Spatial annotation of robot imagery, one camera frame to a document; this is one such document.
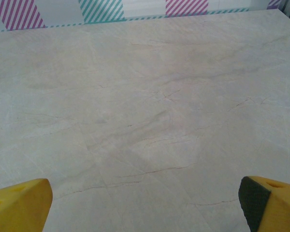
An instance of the yellow plastic part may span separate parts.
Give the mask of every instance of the yellow plastic part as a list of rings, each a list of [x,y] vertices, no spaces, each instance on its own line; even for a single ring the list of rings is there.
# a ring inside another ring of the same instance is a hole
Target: yellow plastic part
[[[41,232],[52,200],[47,179],[0,189],[0,232]]]
[[[290,232],[290,184],[258,176],[250,178],[271,191],[258,232]]]

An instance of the marble tile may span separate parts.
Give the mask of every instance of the marble tile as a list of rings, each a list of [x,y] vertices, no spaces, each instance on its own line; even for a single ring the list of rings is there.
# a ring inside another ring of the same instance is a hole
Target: marble tile
[[[0,188],[44,177],[46,232],[248,232],[241,178],[290,183],[278,10],[0,33]]]

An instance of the striped wall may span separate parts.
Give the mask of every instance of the striped wall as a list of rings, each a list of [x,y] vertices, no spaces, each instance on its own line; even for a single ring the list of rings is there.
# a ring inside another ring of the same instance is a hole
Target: striped wall
[[[281,0],[0,0],[0,31],[276,9]]]

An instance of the pink diagonal stripes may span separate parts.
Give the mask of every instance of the pink diagonal stripes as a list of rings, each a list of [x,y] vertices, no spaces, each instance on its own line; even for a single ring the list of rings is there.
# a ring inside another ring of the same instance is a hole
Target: pink diagonal stripes
[[[45,28],[34,0],[0,0],[0,18],[8,30]]]
[[[207,8],[208,0],[166,0],[166,15],[169,17],[203,15]]]

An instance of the black rubber pad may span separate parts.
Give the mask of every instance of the black rubber pad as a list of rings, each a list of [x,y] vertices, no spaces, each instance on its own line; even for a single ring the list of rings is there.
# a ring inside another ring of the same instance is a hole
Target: black rubber pad
[[[238,197],[251,232],[257,232],[271,191],[245,176]]]

